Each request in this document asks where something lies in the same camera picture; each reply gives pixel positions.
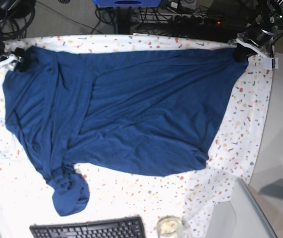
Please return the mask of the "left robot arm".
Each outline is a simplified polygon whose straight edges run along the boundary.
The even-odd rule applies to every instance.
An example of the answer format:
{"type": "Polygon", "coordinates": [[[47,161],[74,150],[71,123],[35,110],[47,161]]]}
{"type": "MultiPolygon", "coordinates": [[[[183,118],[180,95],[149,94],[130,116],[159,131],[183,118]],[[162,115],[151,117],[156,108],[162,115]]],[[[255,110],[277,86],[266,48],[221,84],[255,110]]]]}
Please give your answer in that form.
{"type": "Polygon", "coordinates": [[[255,11],[255,18],[231,41],[236,45],[233,56],[237,62],[254,55],[274,57],[274,37],[283,27],[283,0],[259,0],[255,11]]]}

